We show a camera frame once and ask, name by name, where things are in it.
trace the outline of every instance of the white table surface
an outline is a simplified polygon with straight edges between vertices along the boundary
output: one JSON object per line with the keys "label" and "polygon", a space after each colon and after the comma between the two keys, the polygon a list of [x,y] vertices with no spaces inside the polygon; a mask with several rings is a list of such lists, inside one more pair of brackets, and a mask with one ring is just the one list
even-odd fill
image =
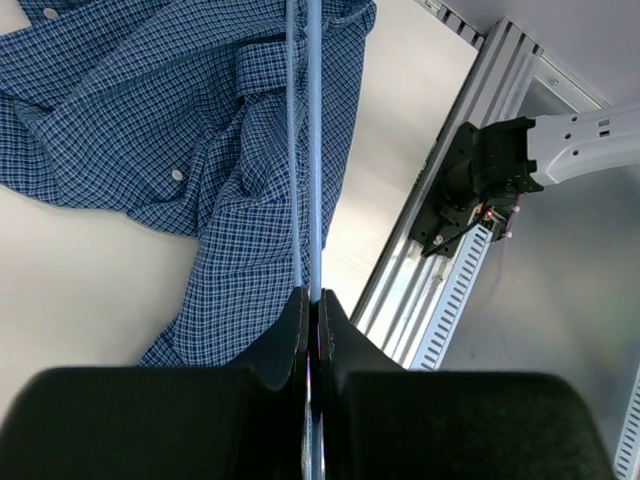
{"label": "white table surface", "polygon": [[[378,0],[324,284],[351,311],[475,51],[412,0]],[[0,34],[29,26],[0,0]],[[197,241],[0,187],[0,418],[36,372],[134,364],[180,308]]]}

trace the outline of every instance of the shirt button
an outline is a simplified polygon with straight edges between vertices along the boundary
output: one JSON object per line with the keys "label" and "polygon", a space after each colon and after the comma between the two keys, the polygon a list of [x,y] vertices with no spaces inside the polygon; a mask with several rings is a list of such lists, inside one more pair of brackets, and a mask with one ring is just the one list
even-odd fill
{"label": "shirt button", "polygon": [[45,8],[44,10],[42,10],[42,14],[49,20],[57,20],[60,18],[58,12],[56,12],[53,8]]}
{"label": "shirt button", "polygon": [[171,178],[173,178],[176,182],[181,182],[182,180],[184,180],[184,175],[180,170],[176,169],[171,172]]}

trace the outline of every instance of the blue plaid shirt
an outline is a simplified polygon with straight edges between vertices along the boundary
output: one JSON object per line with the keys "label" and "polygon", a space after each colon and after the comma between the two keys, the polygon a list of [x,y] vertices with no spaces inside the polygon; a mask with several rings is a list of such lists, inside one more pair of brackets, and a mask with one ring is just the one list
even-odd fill
{"label": "blue plaid shirt", "polygon": [[[141,365],[220,365],[293,286],[285,0],[22,0],[0,36],[0,182],[197,236],[177,318]],[[51,8],[59,18],[48,20]],[[298,186],[309,265],[307,60],[298,5]],[[323,227],[340,194],[371,0],[323,1]]]}

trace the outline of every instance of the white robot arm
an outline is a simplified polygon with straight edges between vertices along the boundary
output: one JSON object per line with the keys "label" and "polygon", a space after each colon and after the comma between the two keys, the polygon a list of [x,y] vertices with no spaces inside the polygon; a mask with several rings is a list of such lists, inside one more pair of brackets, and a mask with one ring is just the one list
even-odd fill
{"label": "white robot arm", "polygon": [[528,130],[529,159],[540,186],[640,164],[640,103],[584,114],[541,116]]}

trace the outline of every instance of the checkered fabric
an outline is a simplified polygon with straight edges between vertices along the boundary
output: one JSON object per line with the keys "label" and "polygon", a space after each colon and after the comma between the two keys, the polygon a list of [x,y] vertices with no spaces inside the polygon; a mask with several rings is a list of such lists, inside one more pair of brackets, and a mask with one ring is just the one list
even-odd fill
{"label": "checkered fabric", "polygon": [[[309,270],[304,18],[296,40],[303,269]],[[0,182],[197,236],[181,311],[141,365],[220,365],[293,286],[285,0],[22,0],[0,37]],[[58,12],[48,20],[45,8]],[[323,227],[338,200],[371,0],[323,1]]]}

